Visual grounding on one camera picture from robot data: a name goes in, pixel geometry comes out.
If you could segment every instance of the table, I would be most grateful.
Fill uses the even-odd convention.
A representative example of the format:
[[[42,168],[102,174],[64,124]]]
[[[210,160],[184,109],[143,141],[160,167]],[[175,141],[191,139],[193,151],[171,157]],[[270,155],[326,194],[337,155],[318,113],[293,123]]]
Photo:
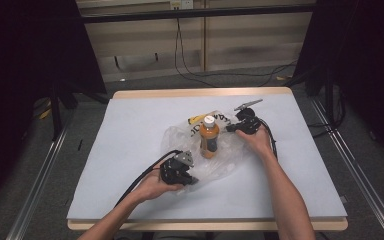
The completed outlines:
[[[170,99],[173,99],[172,101],[182,102],[181,100],[184,98],[186,98],[187,100],[194,99],[196,101],[199,101],[199,100],[202,101],[202,99],[205,99],[207,97],[211,97],[214,100],[216,100],[216,99],[217,100],[225,100],[225,98],[231,99],[231,97],[232,97],[232,99],[235,99],[236,97],[242,98],[245,96],[246,97],[253,97],[253,98],[255,98],[256,96],[263,96],[263,99],[265,99],[268,102],[268,104],[270,104],[270,101],[273,101],[272,98],[274,98],[274,100],[279,100],[279,99],[285,98],[285,99],[289,99],[288,100],[289,102],[291,101],[291,97],[293,98],[292,92],[289,88],[276,87],[276,88],[219,88],[219,89],[174,89],[174,90],[119,91],[119,92],[114,94],[113,99],[114,100],[115,99],[124,99],[124,101],[128,101],[128,100],[135,101],[135,99],[138,99],[138,101],[140,100],[139,105],[141,105],[141,104],[143,105],[143,104],[145,104],[146,99],[151,100],[153,102],[159,102],[159,100],[163,101],[164,99],[170,98]],[[294,102],[294,104],[288,105],[288,107],[286,109],[282,108],[281,103],[279,103],[279,106],[276,108],[272,108],[272,110],[274,112],[277,111],[277,113],[282,113],[282,112],[285,112],[286,110],[288,112],[294,112],[295,116],[297,117],[298,122],[299,122],[297,124],[303,125],[303,129],[307,128],[305,125],[305,122],[302,118],[302,115],[299,115],[300,114],[299,108],[296,105],[296,102],[294,99],[293,99],[293,102]],[[254,108],[254,110],[256,111],[257,115],[259,116],[258,113],[259,113],[259,111],[261,111],[259,109],[259,107],[256,106]],[[324,166],[324,163],[321,160],[320,155],[318,154],[317,149],[315,149],[315,152],[317,152],[317,154],[315,153],[315,155],[314,155],[315,157],[310,157],[310,158],[315,159],[315,161],[313,161],[311,164],[318,165],[318,169],[317,170],[311,169],[311,170],[316,170],[316,171],[314,171],[313,174],[305,174],[306,177],[300,177],[303,174],[298,174],[299,176],[297,176],[297,174],[294,173],[294,167],[296,167],[296,165],[295,166],[290,165],[290,163],[288,163],[286,160],[284,160],[284,159],[288,159],[288,154],[286,154],[286,152],[284,150],[282,150],[282,149],[287,148],[287,144],[288,144],[287,141],[283,140],[285,138],[285,136],[282,136],[282,133],[278,132],[276,130],[277,129],[276,128],[276,124],[277,124],[276,122],[277,121],[273,121],[273,119],[270,119],[270,112],[267,111],[267,109],[265,111],[266,111],[266,116],[268,117],[268,119],[265,119],[266,122],[269,124],[269,126],[273,125],[273,127],[275,127],[275,128],[273,128],[273,127],[271,127],[271,128],[272,128],[272,132],[275,136],[275,139],[277,138],[276,140],[278,141],[279,162],[281,163],[285,172],[288,174],[288,176],[290,176],[291,180],[297,186],[298,190],[300,190],[306,203],[307,202],[310,203],[310,205],[307,204],[307,208],[309,209],[309,213],[310,213],[310,217],[311,217],[311,221],[312,221],[314,229],[315,230],[330,230],[330,231],[339,231],[339,230],[346,229],[348,226],[348,222],[346,219],[346,212],[342,206],[342,203],[339,200],[339,196],[337,195],[337,192],[333,186],[333,183],[330,180],[328,172]],[[282,119],[282,120],[279,119],[279,121],[288,121],[288,119]],[[96,145],[99,145],[99,144],[97,144],[97,142],[99,143],[100,141],[103,141],[103,140],[101,140],[102,134],[100,136],[100,133],[98,133],[97,139],[95,141]],[[305,131],[304,131],[304,133],[300,133],[300,134],[302,134],[303,136],[305,135],[305,138],[308,138],[308,137],[311,138],[311,135],[306,135]],[[290,136],[286,136],[286,138],[294,138],[294,136],[290,135]],[[306,145],[312,145],[311,142],[315,147],[314,141],[312,139],[310,141],[310,144],[306,144]],[[90,166],[92,165],[92,163],[94,161],[96,162],[96,160],[94,160],[94,155],[96,155],[96,154],[93,154],[94,152],[96,152],[96,150],[94,151],[94,148],[92,148],[91,154],[90,154],[89,159],[88,159],[88,163],[87,163],[85,170],[82,174],[81,181],[82,181],[82,178],[83,178],[83,180],[85,180],[85,179],[87,179],[88,174],[90,175],[91,173],[93,174],[93,172],[94,172],[94,170],[90,170],[91,169]],[[243,171],[244,169],[247,169],[247,168],[241,167],[236,172]],[[314,184],[314,186],[306,186],[306,184],[308,185],[308,179],[307,180],[306,179],[304,179],[304,180],[300,179],[300,178],[308,178],[308,177],[311,178],[312,175],[318,176],[317,181],[314,181],[314,179],[310,179],[312,181],[311,183]],[[223,188],[223,186],[220,185],[220,183],[222,183],[222,182],[229,182],[230,184],[235,184],[237,179],[234,182],[232,182],[231,178],[232,178],[231,176],[228,176],[228,177],[225,177],[224,179],[214,181],[214,182],[212,182],[212,184],[216,185],[219,188]],[[326,186],[323,185],[321,188],[319,187],[320,189],[318,189],[319,182],[323,182],[323,181],[325,181],[325,183],[323,183],[323,184],[325,184]],[[78,189],[76,190],[73,204],[70,208],[70,212],[69,212],[69,216],[68,216],[68,226],[70,229],[73,229],[73,230],[88,229],[97,221],[97,219],[87,220],[87,217],[85,217],[83,219],[78,218],[78,217],[73,217],[74,216],[73,212],[75,212],[75,211],[73,210],[73,212],[72,212],[72,208],[75,209],[76,206],[79,206],[79,205],[86,206],[87,205],[87,204],[85,205],[85,202],[84,202],[85,199],[82,199],[80,197],[81,196],[80,192],[82,190],[82,188],[80,187],[81,186],[80,182],[78,185]],[[89,191],[89,189],[87,189],[88,187],[89,186],[83,185],[83,194],[90,194],[90,193],[88,193],[88,191]],[[312,191],[314,191],[313,188],[317,189],[317,191],[318,191],[317,193],[320,194],[320,196],[317,196],[317,197],[311,196],[311,194],[314,193],[314,192],[312,192]],[[324,191],[325,188],[329,188],[330,192],[328,192],[328,193],[320,192],[320,191]],[[256,195],[258,195],[258,194],[264,195],[264,191],[262,193],[260,193],[258,190],[255,192],[258,192],[258,193],[256,193]],[[330,194],[330,197],[328,199],[323,199],[323,197],[325,195],[329,195],[329,194]],[[119,196],[120,196],[120,193],[115,193],[115,195],[111,196],[111,198],[118,200]],[[199,205],[200,203],[197,200],[195,200],[195,202],[197,202],[197,205],[200,206],[200,208],[202,208],[202,207],[205,208],[204,205]],[[336,208],[337,209],[336,212],[329,212],[330,205],[329,206],[323,205],[325,203],[331,204],[332,208]],[[264,202],[264,204],[265,204],[265,208],[270,207],[270,204],[268,204],[267,202]],[[246,206],[241,206],[241,207],[244,208],[244,212],[247,211]],[[146,208],[145,207],[145,210],[144,210],[145,213],[146,213],[146,211],[149,211],[149,209],[152,209],[152,208]],[[136,213],[136,216],[135,216],[135,212],[134,212],[133,218],[136,218],[136,219],[128,220],[121,227],[121,229],[137,230],[137,231],[277,230],[276,224],[274,222],[274,218],[269,217],[270,216],[270,210],[268,210],[268,209],[264,210],[267,212],[267,213],[265,213],[266,217],[261,217],[261,218],[232,218],[227,213],[226,218],[219,218],[219,219],[211,217],[211,216],[205,216],[205,217],[203,217],[203,219],[199,219],[196,217],[191,218],[191,219],[188,219],[187,217],[181,218],[181,219],[173,219],[170,217],[167,217],[166,219],[152,219],[152,217],[151,217],[151,219],[141,221],[139,218],[141,216],[141,213],[144,213],[144,211],[141,212],[139,210],[139,212]],[[177,209],[177,211],[179,212],[180,215],[183,214],[181,212],[182,209]],[[328,211],[329,213],[326,215],[329,215],[329,216],[326,216],[326,215],[322,216],[322,214],[325,214],[324,211]],[[158,212],[155,214],[156,214],[155,215],[156,218],[161,218],[161,216],[167,215],[166,213],[164,213],[162,215],[161,214],[158,215],[159,214]]]

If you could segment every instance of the bottle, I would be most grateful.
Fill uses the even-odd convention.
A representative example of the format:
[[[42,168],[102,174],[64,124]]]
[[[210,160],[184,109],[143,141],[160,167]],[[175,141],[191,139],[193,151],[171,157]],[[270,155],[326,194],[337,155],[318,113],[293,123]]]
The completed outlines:
[[[201,155],[211,159],[217,153],[217,137],[220,129],[213,116],[206,116],[204,122],[199,127],[201,135]]]

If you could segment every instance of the plastic bag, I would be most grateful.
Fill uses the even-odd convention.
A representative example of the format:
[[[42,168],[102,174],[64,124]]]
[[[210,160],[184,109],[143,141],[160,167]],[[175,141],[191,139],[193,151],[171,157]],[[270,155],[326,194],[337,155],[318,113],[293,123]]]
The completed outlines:
[[[217,140],[217,154],[206,159],[201,156],[201,136],[199,127],[205,116],[214,116],[216,124],[220,128]],[[185,119],[176,126],[170,126],[164,133],[161,144],[162,154],[171,150],[190,150],[194,161],[194,167],[188,172],[200,183],[220,179],[232,173],[242,162],[245,154],[245,142],[237,134],[226,131],[228,124],[239,122],[236,116],[228,116],[220,111],[213,111],[196,117]]]

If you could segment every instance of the silver metal tool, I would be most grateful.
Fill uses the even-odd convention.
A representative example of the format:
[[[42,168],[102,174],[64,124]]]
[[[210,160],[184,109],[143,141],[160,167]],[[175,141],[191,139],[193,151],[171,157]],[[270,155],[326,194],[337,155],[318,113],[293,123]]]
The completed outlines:
[[[252,102],[247,102],[247,103],[244,103],[244,104],[240,105],[239,107],[235,108],[234,110],[235,111],[244,110],[245,108],[247,108],[251,105],[254,105],[256,103],[262,102],[262,101],[263,101],[263,99],[261,98],[261,99],[258,99],[258,100],[252,101]]]

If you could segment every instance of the hand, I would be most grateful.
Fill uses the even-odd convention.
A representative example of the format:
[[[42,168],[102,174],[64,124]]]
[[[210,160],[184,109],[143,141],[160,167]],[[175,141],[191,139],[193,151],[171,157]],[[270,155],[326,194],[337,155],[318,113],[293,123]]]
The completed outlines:
[[[257,132],[252,135],[248,135],[241,130],[236,130],[236,134],[247,141],[252,150],[254,150],[257,154],[266,155],[268,153],[272,153],[270,136],[267,129],[263,125],[261,125]]]
[[[161,179],[159,167],[162,162],[163,161],[157,164],[154,170],[148,173],[139,183],[138,187],[133,191],[139,195],[142,202],[155,199],[165,192],[177,191],[184,187],[182,184],[168,185]]]

